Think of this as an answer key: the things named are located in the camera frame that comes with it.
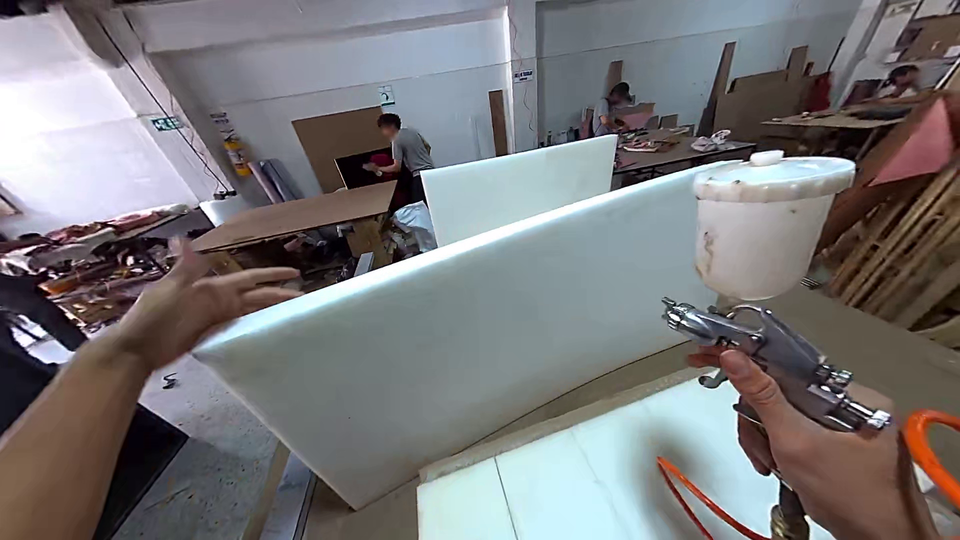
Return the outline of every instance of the electrical cable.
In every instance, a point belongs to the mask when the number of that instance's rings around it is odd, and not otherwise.
[[[147,83],[143,80],[142,77],[140,77],[140,74],[137,72],[136,68],[133,67],[133,64],[130,62],[130,59],[128,59],[128,58],[127,58],[127,55],[124,54],[124,52],[123,52],[122,49],[120,49],[120,46],[119,46],[119,45],[117,44],[117,42],[113,39],[113,36],[110,35],[110,32],[107,30],[107,27],[104,25],[103,21],[100,20],[100,17],[99,17],[99,16],[96,16],[96,17],[94,17],[94,18],[96,19],[97,24],[100,25],[100,29],[104,32],[104,35],[107,36],[107,39],[109,39],[110,44],[113,45],[113,48],[116,49],[117,53],[120,55],[120,58],[123,59],[124,63],[127,65],[127,67],[130,69],[130,71],[133,73],[133,76],[136,77],[136,80],[139,81],[140,84],[143,86],[143,88],[144,88],[145,90],[147,90],[147,93],[150,94],[150,97],[151,97],[151,99],[154,100],[154,103],[156,103],[156,106],[160,109],[160,111],[161,111],[165,116],[170,116],[170,113],[167,112],[167,110],[163,107],[163,104],[161,104],[160,101],[159,101],[158,99],[156,99],[156,96],[155,96],[154,93],[150,90],[150,87],[147,86]],[[130,20],[129,20],[128,18],[127,18],[127,24],[128,24],[128,25],[131,24],[131,22],[130,22]],[[223,188],[224,191],[229,191],[229,188],[220,180],[219,177],[217,177],[217,174],[213,171],[213,169],[210,168],[209,163],[207,163],[206,159],[204,159],[204,157],[201,155],[200,151],[198,151],[197,148],[191,143],[191,141],[190,141],[189,139],[187,139],[186,135],[183,134],[182,127],[177,128],[176,131],[177,131],[178,134],[180,134],[180,137],[183,139],[183,142],[185,142],[185,143],[187,144],[187,146],[190,147],[190,150],[192,150],[193,153],[197,155],[197,159],[200,160],[200,162],[204,165],[204,172],[207,173],[208,176],[211,176],[211,177],[213,178],[213,180],[215,180],[215,181],[217,182],[217,184],[218,184],[220,187]]]
[[[940,412],[938,410],[929,410],[922,409],[914,412],[907,418],[905,427],[902,431],[903,439],[906,441],[907,449],[910,452],[910,456],[913,457],[914,462],[920,466],[921,469],[933,480],[933,483],[937,485],[938,488],[944,493],[944,495],[953,503],[954,506],[960,508],[960,482],[950,475],[947,472],[947,469],[940,463],[940,460],[937,459],[936,454],[933,450],[930,449],[930,443],[926,438],[926,431],[933,424],[941,424],[947,426],[954,430],[960,430],[960,418],[955,416],[950,416],[945,412]],[[694,485],[679,469],[673,464],[670,463],[665,457],[657,457],[657,466],[660,468],[660,473],[663,475],[663,480],[666,482],[670,492],[673,493],[673,496],[680,503],[680,506],[683,507],[684,512],[686,512],[687,517],[690,518],[697,528],[703,533],[704,537],[708,540],[713,540],[713,536],[710,535],[709,531],[704,524],[697,518],[696,514],[693,513],[693,510],[690,508],[689,504],[686,503],[684,497],[680,494],[680,491],[677,489],[677,486],[674,485],[673,480],[670,478],[670,475],[673,475],[680,481],[684,487],[692,493],[697,499],[699,499],[703,504],[713,512],[718,518],[723,520],[727,525],[736,529],[737,532],[750,538],[750,540],[772,540],[765,536],[761,536],[756,532],[753,532],[740,522],[736,521],[733,516],[728,514],[717,505],[714,501],[711,501],[707,495],[705,495],[700,489]]]

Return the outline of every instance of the hand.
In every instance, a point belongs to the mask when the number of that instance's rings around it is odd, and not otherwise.
[[[189,244],[180,261],[136,300],[120,322],[103,336],[119,352],[128,353],[153,371],[190,351],[205,336],[248,313],[301,296],[296,290],[260,286],[291,280],[295,268],[255,268],[206,278],[209,264]]]
[[[779,471],[807,515],[835,537],[939,538],[894,427],[874,436],[828,430],[787,402],[777,383],[739,351],[702,347],[689,361],[724,368],[765,427],[764,433],[738,419],[740,446],[754,468],[764,476]],[[892,410],[875,391],[851,387],[861,403]]]

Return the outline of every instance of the plastic bag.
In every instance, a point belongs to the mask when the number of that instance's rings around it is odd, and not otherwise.
[[[394,224],[405,233],[413,233],[421,252],[437,249],[430,209],[423,201],[407,205],[394,213]]]

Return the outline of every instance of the spray gun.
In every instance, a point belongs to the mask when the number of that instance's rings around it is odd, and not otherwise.
[[[696,267],[704,283],[744,301],[772,298],[793,287],[806,273],[833,197],[851,185],[853,174],[852,161],[785,159],[783,151],[759,152],[750,161],[722,163],[697,173]],[[827,364],[816,347],[770,309],[741,304],[721,313],[669,298],[663,303],[670,329],[700,345],[743,352],[780,385],[792,406],[818,424],[874,432],[890,425],[889,413],[847,394],[849,371]],[[720,370],[700,377],[700,384],[717,388],[726,379]],[[748,406],[734,409],[762,426]],[[808,536],[800,499],[783,479],[780,504],[771,516],[776,537]]]

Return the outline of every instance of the orange air hose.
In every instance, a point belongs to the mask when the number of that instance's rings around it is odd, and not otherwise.
[[[933,483],[937,484],[937,487],[944,492],[944,495],[947,496],[950,502],[957,508],[960,508],[960,483],[941,465],[940,460],[937,459],[936,454],[930,449],[930,444],[926,439],[926,431],[931,424],[942,424],[954,430],[960,430],[960,418],[950,416],[945,412],[924,409],[914,412],[907,418],[906,426],[903,429],[903,439],[906,441],[907,449],[910,451],[910,455],[914,461],[920,465],[920,468],[933,480]],[[687,477],[665,457],[657,457],[657,466],[660,467],[660,473],[663,475],[667,487],[670,488],[670,492],[677,498],[677,501],[684,508],[686,515],[708,540],[713,540],[713,536],[710,535],[707,528],[704,527],[704,524],[700,522],[690,506],[684,501],[684,497],[680,494],[680,491],[677,490],[677,486],[675,486],[673,480],[670,479],[670,475],[676,477],[694,497],[699,499],[718,518],[736,529],[740,534],[750,538],[750,540],[771,540],[770,538],[753,532],[736,521],[733,516],[725,512],[723,508],[715,502],[711,501],[709,497],[700,491],[693,482],[687,479]]]

